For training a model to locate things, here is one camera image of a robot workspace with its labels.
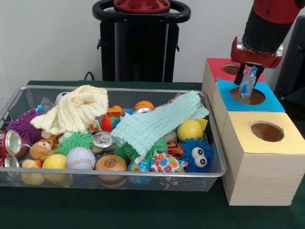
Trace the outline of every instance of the red soda can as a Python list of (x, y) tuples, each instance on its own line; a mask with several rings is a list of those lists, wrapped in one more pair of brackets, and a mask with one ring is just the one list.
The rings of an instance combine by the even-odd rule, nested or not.
[(0, 131), (0, 167), (7, 156), (16, 156), (20, 150), (21, 137), (16, 131)]

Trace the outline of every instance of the wooden cube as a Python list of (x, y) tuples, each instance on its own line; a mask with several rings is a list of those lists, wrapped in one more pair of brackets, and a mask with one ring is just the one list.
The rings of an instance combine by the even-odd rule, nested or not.
[[(231, 59), (207, 58), (203, 73), (202, 92), (206, 93), (210, 102), (213, 100), (213, 93), (217, 79), (234, 81), (238, 72), (240, 63), (233, 62)], [(263, 75), (258, 79), (264, 82)]]
[(229, 205), (291, 204), (304, 175), (305, 140), (286, 113), (229, 111), (222, 144)]
[(240, 99), (235, 88), (233, 82), (221, 79), (215, 84), (211, 105), (220, 137), (223, 135), (228, 111), (285, 112), (267, 83), (258, 82), (250, 99)]

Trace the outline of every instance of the green tablecloth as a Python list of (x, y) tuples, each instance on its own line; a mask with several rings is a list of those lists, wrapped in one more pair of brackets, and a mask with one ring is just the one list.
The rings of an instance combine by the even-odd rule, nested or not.
[[(200, 83), (44, 82), (31, 85), (200, 90)], [(305, 180), (289, 207), (230, 207), (221, 179), (208, 193), (0, 187), (1, 228), (305, 228)]]

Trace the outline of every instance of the white wall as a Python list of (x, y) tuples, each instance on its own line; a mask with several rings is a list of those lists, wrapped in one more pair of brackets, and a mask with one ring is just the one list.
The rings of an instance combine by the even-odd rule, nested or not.
[[(9, 95), (28, 80), (81, 80), (87, 71), (102, 79), (96, 50), (100, 22), (92, 16), (96, 1), (1, 0), (1, 94)], [(253, 1), (182, 1), (191, 7), (192, 17), (180, 24), (174, 81), (202, 82), (207, 57), (230, 57), (232, 41), (243, 35)], [(272, 87), (277, 75), (278, 70), (265, 72)]]

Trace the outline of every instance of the circular hole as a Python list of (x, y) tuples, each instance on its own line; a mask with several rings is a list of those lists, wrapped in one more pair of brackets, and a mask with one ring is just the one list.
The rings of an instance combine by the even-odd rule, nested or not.
[(253, 89), (249, 99), (240, 98), (239, 97), (238, 88), (234, 88), (231, 90), (231, 96), (233, 99), (247, 105), (258, 105), (265, 101), (266, 97), (260, 91)]
[(268, 142), (278, 142), (284, 138), (283, 130), (269, 122), (256, 122), (251, 126), (251, 130), (255, 136)]
[(224, 72), (226, 72), (230, 75), (237, 75), (238, 69), (239, 69), (239, 66), (237, 64), (233, 64), (233, 63), (226, 64), (223, 66)]

